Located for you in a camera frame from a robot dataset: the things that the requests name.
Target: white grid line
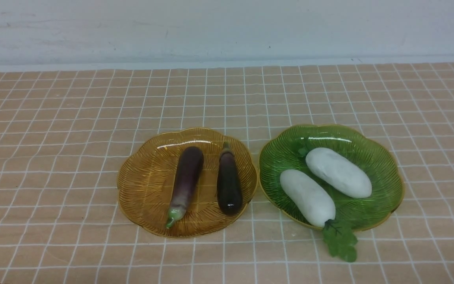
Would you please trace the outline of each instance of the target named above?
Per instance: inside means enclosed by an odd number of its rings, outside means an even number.
[[[30,89],[24,88],[16,88],[18,85],[14,84],[14,87],[11,90],[0,90],[0,97],[6,96],[5,99],[0,99],[0,117],[3,115],[7,115],[9,117],[13,117],[13,119],[8,118],[11,122],[16,122],[24,125],[27,130],[24,131],[12,131],[11,124],[8,120],[2,120],[0,118],[0,142],[3,139],[7,139],[8,135],[14,135],[17,137],[20,142],[15,145],[8,144],[6,142],[5,145],[0,145],[0,151],[4,153],[9,153],[11,157],[4,158],[0,154],[0,182],[2,178],[7,174],[14,174],[14,175],[22,175],[23,178],[19,180],[19,184],[16,187],[8,187],[8,185],[0,185],[0,195],[2,194],[1,190],[5,190],[4,195],[6,195],[7,199],[0,200],[0,228],[5,228],[5,230],[11,230],[14,226],[17,228],[21,226],[24,228],[23,232],[19,231],[20,236],[16,236],[19,240],[15,241],[15,243],[10,244],[1,244],[0,249],[6,249],[12,251],[11,260],[8,264],[8,267],[2,267],[0,269],[4,270],[3,279],[7,277],[9,271],[14,271],[18,269],[36,269],[34,274],[35,281],[36,277],[38,276],[39,270],[44,268],[63,268],[65,269],[64,275],[64,284],[70,284],[71,280],[68,279],[68,271],[70,268],[96,268],[96,281],[97,277],[99,276],[99,271],[101,268],[136,268],[136,267],[154,267],[159,271],[159,284],[161,283],[160,277],[162,276],[162,267],[167,266],[182,266],[181,264],[168,264],[164,261],[164,257],[166,254],[166,244],[169,243],[167,239],[162,239],[160,241],[153,241],[149,244],[141,243],[139,241],[139,235],[142,234],[141,229],[138,229],[136,232],[135,240],[133,242],[128,242],[127,244],[111,244],[110,243],[110,230],[112,225],[115,224],[132,224],[128,220],[115,220],[117,215],[117,210],[119,209],[117,202],[113,204],[106,204],[106,202],[100,202],[94,204],[94,197],[97,192],[101,191],[116,191],[115,185],[106,185],[101,183],[101,176],[105,174],[109,174],[115,176],[117,173],[116,170],[113,170],[112,167],[107,168],[109,159],[121,160],[127,157],[129,153],[133,153],[136,147],[140,146],[141,142],[144,142],[149,139],[149,135],[144,133],[145,131],[155,131],[155,133],[163,133],[167,131],[177,131],[183,129],[184,120],[185,119],[202,119],[202,126],[208,125],[210,128],[215,129],[217,131],[223,133],[235,132],[240,131],[239,133],[246,133],[242,135],[246,135],[246,138],[241,139],[241,141],[247,144],[250,152],[254,156],[258,156],[258,152],[260,151],[260,147],[267,142],[269,139],[274,137],[274,134],[278,131],[282,131],[286,128],[286,124],[292,124],[292,119],[306,119],[309,118],[311,123],[313,120],[321,119],[321,120],[329,120],[330,122],[336,122],[339,120],[344,120],[347,116],[355,117],[356,121],[352,121],[350,123],[346,122],[347,126],[351,126],[353,128],[359,129],[361,132],[367,133],[367,128],[369,128],[369,133],[371,135],[367,135],[370,139],[376,140],[378,142],[382,142],[383,144],[387,144],[391,147],[391,152],[395,155],[398,159],[400,165],[398,166],[399,171],[402,171],[402,175],[405,176],[405,184],[407,187],[407,192],[412,193],[414,192],[415,187],[419,185],[425,185],[430,187],[428,189],[433,190],[437,193],[437,196],[431,197],[413,197],[407,196],[405,198],[405,202],[411,202],[410,205],[417,207],[420,210],[420,213],[414,211],[404,211],[404,203],[400,209],[393,214],[393,218],[395,218],[396,225],[398,227],[398,231],[400,233],[400,237],[396,238],[385,238],[385,237],[376,237],[377,230],[372,230],[371,234],[362,234],[362,237],[359,237],[359,240],[364,241],[372,241],[375,248],[375,253],[377,256],[378,261],[369,261],[364,262],[360,261],[355,263],[355,265],[364,265],[364,264],[375,264],[380,265],[380,269],[384,278],[384,281],[387,283],[388,277],[385,274],[385,266],[389,264],[410,264],[413,268],[413,271],[418,278],[418,281],[421,283],[424,280],[425,275],[422,272],[418,272],[416,269],[416,264],[435,264],[435,265],[443,265],[447,270],[447,274],[450,279],[454,283],[454,278],[452,276],[451,271],[448,268],[448,264],[454,263],[454,261],[446,260],[443,252],[441,252],[440,246],[438,246],[437,241],[454,241],[454,237],[445,237],[442,235],[440,237],[436,237],[434,232],[431,230],[429,225],[429,221],[433,220],[449,220],[454,224],[454,212],[452,211],[453,207],[450,206],[451,201],[454,200],[454,197],[445,197],[441,192],[440,185],[446,182],[454,183],[454,179],[452,180],[435,180],[434,176],[432,176],[431,169],[435,167],[449,167],[452,169],[454,173],[454,162],[452,162],[452,155],[454,155],[454,145],[446,145],[446,149],[441,144],[441,140],[444,141],[452,141],[454,138],[454,64],[430,64],[428,67],[424,68],[424,70],[416,70],[416,71],[409,71],[409,69],[416,69],[417,65],[385,65],[384,67],[389,67],[393,70],[391,71],[381,71],[378,70],[378,66],[371,66],[372,70],[370,72],[364,72],[364,70],[360,71],[359,66],[355,66],[354,72],[339,72],[341,70],[339,66],[329,66],[333,67],[337,70],[337,72],[332,72],[332,68],[328,68],[327,72],[323,72],[322,68],[317,68],[315,72],[303,72],[302,67],[297,67],[294,69],[288,69],[283,67],[268,67],[267,69],[260,68],[258,70],[258,75],[251,75],[248,74],[247,68],[240,68],[238,74],[236,75],[227,75],[229,68],[223,68],[218,70],[211,70],[206,69],[204,75],[201,76],[191,76],[190,70],[187,70],[187,76],[173,76],[173,72],[167,73],[167,76],[163,76],[158,72],[150,72],[146,77],[140,77],[140,74],[135,76],[135,72],[125,72],[126,75],[120,76],[117,74],[116,71],[113,71],[110,77],[106,77],[103,79],[97,79],[96,74],[94,76],[89,77],[87,79],[82,80],[90,80],[90,87],[81,87],[76,88],[78,85],[76,84],[76,78],[79,74],[76,72],[73,79],[61,79],[60,73],[55,74],[54,79],[48,79],[48,82],[52,82],[54,84],[56,81],[60,81],[60,83],[69,83],[69,88],[35,88],[34,85],[36,83],[43,83],[45,80],[37,79],[37,80],[29,80],[28,83],[33,84],[33,87]],[[222,75],[218,75],[217,71],[223,72]],[[22,80],[22,76],[24,74],[20,74],[20,79],[18,81],[26,81]],[[128,79],[127,86],[112,86],[112,81],[118,78],[126,78]],[[186,78],[186,83],[177,84],[178,81],[183,81]],[[197,83],[200,79],[204,79],[204,83]],[[8,82],[8,80],[0,79],[0,83],[2,81]],[[100,86],[96,85],[103,81],[107,83],[107,86]],[[379,86],[375,84],[382,84],[384,90],[378,90]],[[263,87],[263,91],[255,91],[257,86]],[[343,88],[344,90],[330,90],[329,88]],[[63,97],[54,98],[50,96],[51,90],[62,89],[67,90],[66,93],[63,94]],[[75,89],[77,94],[73,97],[70,97],[69,94],[72,89]],[[36,90],[42,93],[34,93],[34,97],[30,98],[30,90]],[[81,90],[88,90],[85,94],[81,94]],[[203,95],[198,95],[196,92],[197,90],[204,91]],[[448,91],[448,95],[439,95],[440,93],[437,91]],[[13,97],[13,95],[17,95],[14,91],[20,91],[18,96],[22,98]],[[104,96],[96,95],[97,92],[106,92]],[[416,98],[416,92],[420,92],[418,98]],[[427,98],[423,98],[421,96],[422,92],[427,92]],[[36,97],[36,94],[43,95],[44,97]],[[430,107],[425,107],[426,102],[432,102],[435,106],[430,109]],[[297,105],[307,104],[308,111],[299,111],[302,113],[293,113],[293,109],[297,109]],[[368,104],[371,105],[372,108],[366,110],[364,105]],[[218,113],[215,114],[214,112],[209,112],[213,108],[223,108],[223,115]],[[285,114],[272,114],[276,108],[284,108],[286,107]],[[202,108],[202,115],[194,116],[191,115],[189,112],[198,110],[198,108]],[[232,113],[228,114],[229,108],[232,108]],[[239,110],[243,109],[239,114],[235,113],[235,108]],[[170,115],[170,117],[165,117],[165,111],[173,111],[176,110],[177,113],[181,113],[181,116],[178,115]],[[18,118],[19,114],[22,114],[22,111],[29,112],[29,114],[33,115],[32,119],[25,120],[25,119],[15,119]],[[45,112],[54,112],[54,119],[47,119],[43,117],[43,119],[39,119],[39,122],[47,125],[48,130],[43,131],[40,129],[36,129],[34,131],[35,125],[34,122],[38,121],[38,115],[43,115]],[[75,119],[67,119],[60,112],[76,112]],[[97,116],[94,117],[92,114],[88,114],[86,112],[97,113]],[[440,120],[431,119],[434,113],[439,113],[442,118]],[[389,121],[387,118],[393,117],[393,115],[397,114],[400,118],[400,122],[397,121]],[[363,115],[363,117],[368,117],[369,115],[375,115],[377,117],[377,122],[375,121],[366,121],[360,122],[359,115]],[[409,121],[407,118],[414,117],[414,115],[420,115],[423,119],[423,131],[418,131],[418,135],[412,135],[411,129],[422,125],[420,122],[413,122],[411,119]],[[207,121],[208,118],[222,118],[223,117],[223,125],[221,125],[221,119],[218,121]],[[231,122],[232,120],[228,119],[229,117],[245,117],[246,126],[240,126],[240,124],[236,124]],[[256,128],[258,128],[255,123],[252,121],[256,121],[255,118],[260,119],[267,119],[267,126],[264,126],[265,129],[264,138],[258,137],[259,134],[254,134]],[[179,125],[177,124],[175,128],[171,128],[172,126],[168,123],[166,128],[163,128],[162,121],[164,119],[176,120],[180,121]],[[276,122],[278,121],[279,124],[285,125],[283,127],[275,127],[275,124],[271,124],[272,119]],[[54,129],[56,123],[61,123],[67,125],[67,128],[70,128],[69,131],[64,131],[64,129]],[[102,127],[102,125],[113,125],[113,127]],[[396,129],[405,129],[405,131],[399,131],[397,133]],[[124,131],[124,136],[119,136],[119,131]],[[79,142],[78,140],[74,142],[69,141],[69,137],[72,133],[77,133],[77,135],[87,135],[87,140],[85,142]],[[65,140],[63,142],[52,141],[47,138],[50,135],[65,135]],[[38,139],[42,139],[41,142],[35,142],[30,144],[27,141],[27,144],[23,144],[24,140],[29,140],[32,135],[41,135],[37,136]],[[415,140],[420,139],[419,141],[423,141],[424,139],[428,139],[429,141],[434,141],[434,146],[429,145],[422,145],[416,144]],[[406,141],[411,141],[412,146],[408,147],[409,144],[403,145]],[[65,146],[69,147],[77,147],[76,153],[78,154],[69,154],[63,153],[63,149]],[[105,150],[101,150],[102,153],[86,153],[86,149],[94,146],[106,146],[106,148],[102,148]],[[47,153],[46,151],[42,152],[42,149],[49,149],[52,147],[56,147],[57,149],[61,149],[57,152],[57,155],[52,153]],[[34,151],[26,151],[25,153],[19,150],[21,148],[28,148],[34,149]],[[423,159],[423,154],[431,154],[433,152],[439,151],[439,155],[443,155],[445,160],[439,161],[439,163],[429,163]],[[406,160],[401,160],[402,154],[405,154],[404,157]],[[407,157],[411,154],[418,156],[421,161],[418,162],[417,160],[407,160]],[[56,170],[58,164],[56,164],[56,158],[61,156],[63,159],[68,157],[72,158],[72,166],[76,166],[76,170],[72,169],[71,171],[58,171]],[[40,169],[36,168],[35,157],[40,158],[50,158],[50,165],[48,168]],[[92,170],[92,171],[80,171],[80,162],[83,158],[103,158],[103,165],[100,170]],[[25,170],[10,170],[9,162],[16,161],[17,159],[22,159],[23,165],[21,169],[25,167]],[[407,172],[413,170],[425,170],[427,173],[427,177],[422,176],[420,178],[413,178],[414,180],[409,180],[407,176]],[[79,190],[84,189],[87,192],[91,191],[91,195],[89,201],[81,200],[77,201],[74,204],[67,204],[66,199],[69,196],[69,192],[73,189],[73,183],[76,179],[76,174],[78,172],[81,173],[90,173],[92,175],[97,174],[97,181],[95,185],[92,184],[89,187],[74,187],[76,192]],[[41,174],[47,178],[47,184],[52,177],[52,174],[65,174],[69,175],[69,178],[72,177],[71,185],[69,189],[64,189],[67,193],[63,197],[62,204],[56,205],[43,205],[42,204],[42,197],[43,192],[45,191],[42,187],[33,187],[33,185],[26,186],[26,183],[29,183],[30,178],[32,179],[32,175]],[[16,205],[16,199],[18,194],[21,192],[22,189],[25,190],[36,190],[36,194],[38,195],[37,201],[27,203],[20,203],[20,205]],[[439,214],[434,212],[432,215],[425,212],[428,208],[422,205],[423,201],[443,201],[449,210],[449,213]],[[194,238],[189,240],[182,240],[176,241],[173,240],[173,244],[188,244],[193,246],[192,251],[192,258],[190,263],[186,263],[184,265],[190,265],[190,283],[193,284],[195,280],[195,274],[198,273],[199,270],[195,272],[195,267],[199,265],[219,265],[221,266],[222,271],[222,283],[225,283],[225,266],[227,264],[250,264],[254,266],[254,277],[255,281],[258,282],[258,272],[257,272],[257,264],[265,264],[265,263],[272,263],[272,264],[281,264],[285,267],[285,272],[287,273],[287,283],[290,284],[290,274],[289,264],[294,263],[301,263],[301,264],[316,264],[318,267],[318,278],[320,283],[323,283],[322,280],[322,271],[320,268],[321,264],[344,264],[344,262],[337,260],[337,261],[323,261],[320,260],[321,253],[319,254],[317,242],[322,240],[322,237],[312,230],[309,230],[310,237],[300,237],[299,239],[286,239],[285,238],[285,230],[284,227],[288,225],[290,222],[293,222],[290,218],[283,216],[283,214],[279,211],[279,214],[274,218],[267,218],[264,216],[258,216],[256,211],[254,210],[254,206],[257,204],[270,204],[267,200],[264,201],[252,201],[250,203],[250,213],[252,216],[250,218],[238,219],[237,222],[240,223],[247,223],[249,222],[252,226],[251,228],[251,240],[250,241],[232,241],[227,239],[226,232],[228,229],[225,229],[221,232],[220,241],[202,241],[200,238]],[[102,222],[91,222],[88,218],[83,219],[82,221],[75,221],[74,219],[70,218],[62,218],[62,210],[63,208],[72,207],[77,208],[78,212],[85,212],[85,216],[89,216],[89,211],[93,208],[95,210],[101,210],[104,208],[106,210],[113,210],[111,221],[106,219]],[[27,213],[20,216],[13,216],[14,219],[11,221],[7,220],[7,215],[11,212],[12,209],[22,209],[25,212],[25,209],[29,208],[32,210],[32,213],[28,216]],[[54,212],[58,211],[58,215],[54,216],[47,216],[45,218],[34,219],[37,210],[54,210]],[[408,237],[402,233],[402,226],[401,221],[405,220],[408,221],[409,219],[419,219],[425,221],[426,229],[429,232],[430,237]],[[278,231],[281,234],[281,240],[278,241],[259,241],[255,236],[255,227],[257,224],[263,222],[275,222],[279,223]],[[76,244],[50,244],[52,237],[54,236],[54,231],[56,230],[56,226],[60,225],[72,225],[72,226],[79,226],[78,235],[76,236]],[[108,228],[108,232],[106,233],[105,241],[92,241],[88,244],[80,244],[81,234],[84,230],[84,225],[99,225],[104,228]],[[39,228],[40,226],[49,226],[52,227],[52,232],[48,236],[48,242],[46,244],[22,244],[23,238],[28,231],[28,228],[32,227],[33,229]],[[315,245],[315,254],[316,254],[316,261],[288,261],[288,251],[287,251],[287,244],[296,242],[296,241],[313,241]],[[381,246],[379,243],[380,241],[402,241],[405,246],[405,251],[407,252],[408,261],[382,261],[380,256],[380,251],[378,250]],[[406,241],[425,241],[431,242],[435,247],[439,255],[440,260],[434,261],[415,261],[411,254],[411,250],[408,248]],[[257,246],[258,243],[278,243],[283,246],[283,259],[281,261],[263,261],[261,256],[259,255],[257,258]],[[196,256],[196,246],[201,244],[220,244],[222,245],[222,261],[221,262],[203,262],[197,261],[195,258]],[[225,257],[225,245],[226,244],[251,244],[253,249],[253,261],[249,262],[227,262]],[[134,255],[136,253],[136,248],[138,246],[163,246],[164,249],[162,250],[162,257],[160,259],[160,264],[154,265],[135,265],[134,264]],[[17,255],[19,248],[25,247],[39,247],[43,248],[42,257],[39,261],[38,267],[13,267],[12,263]],[[99,263],[97,265],[91,266],[78,266],[73,265],[73,261],[77,252],[78,247],[93,247],[93,246],[102,246],[102,256],[99,259]],[[114,247],[118,246],[133,246],[133,255],[131,255],[131,260],[128,265],[105,265],[106,263],[103,262],[105,258],[104,252],[106,252],[107,248],[110,250],[115,249]],[[71,259],[69,260],[68,264],[65,266],[43,266],[43,257],[47,252],[47,248],[58,248],[58,247],[73,247],[73,253],[71,255]],[[355,283],[357,281],[353,275],[352,264],[347,264],[349,268],[350,280],[346,280],[346,282]],[[123,282],[129,283],[131,277],[132,269],[128,269],[126,275],[124,275]]]

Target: purple eggplant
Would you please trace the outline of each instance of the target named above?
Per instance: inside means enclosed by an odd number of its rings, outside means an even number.
[[[175,174],[173,196],[167,211],[166,228],[181,220],[192,201],[204,164],[204,155],[197,147],[188,147],[180,155]]]
[[[216,180],[216,199],[220,210],[228,216],[238,214],[243,208],[243,193],[234,153],[228,142],[223,143]]]

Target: radish leaf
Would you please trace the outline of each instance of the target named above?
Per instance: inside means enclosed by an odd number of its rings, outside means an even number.
[[[309,153],[309,151],[308,151],[308,149],[307,149],[306,147],[300,148],[300,149],[298,150],[298,152],[299,152],[299,153],[298,153],[298,157],[299,157],[299,158],[304,158],[304,157]]]
[[[353,234],[351,225],[344,221],[329,220],[323,227],[322,233],[331,257],[339,256],[346,262],[357,260],[355,245],[358,239]]]

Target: plate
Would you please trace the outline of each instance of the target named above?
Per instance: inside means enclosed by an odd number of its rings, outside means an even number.
[[[350,198],[311,173],[299,149],[330,148],[362,169],[372,183],[369,198]],[[396,160],[378,142],[343,125],[296,125],[269,141],[260,153],[260,183],[264,194],[294,221],[315,230],[301,214],[295,203],[285,194],[279,175],[286,169],[297,169],[308,174],[332,197],[336,206],[336,220],[347,221],[353,231],[369,230],[382,224],[404,198],[405,188]]]
[[[231,144],[243,192],[243,209],[226,216],[216,201],[218,161],[223,142]],[[166,229],[178,159],[184,149],[199,147],[204,165],[193,201],[184,218]],[[146,141],[121,166],[117,185],[119,205],[133,223],[161,237],[187,239],[222,230],[236,221],[252,200],[258,183],[250,151],[239,140],[208,128],[163,133]]]

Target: white radish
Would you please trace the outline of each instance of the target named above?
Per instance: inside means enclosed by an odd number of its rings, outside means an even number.
[[[279,176],[279,182],[311,225],[323,228],[326,221],[335,219],[334,201],[307,174],[295,169],[285,170]]]
[[[372,194],[371,180],[358,166],[328,148],[315,148],[306,155],[306,164],[316,176],[352,198]]]

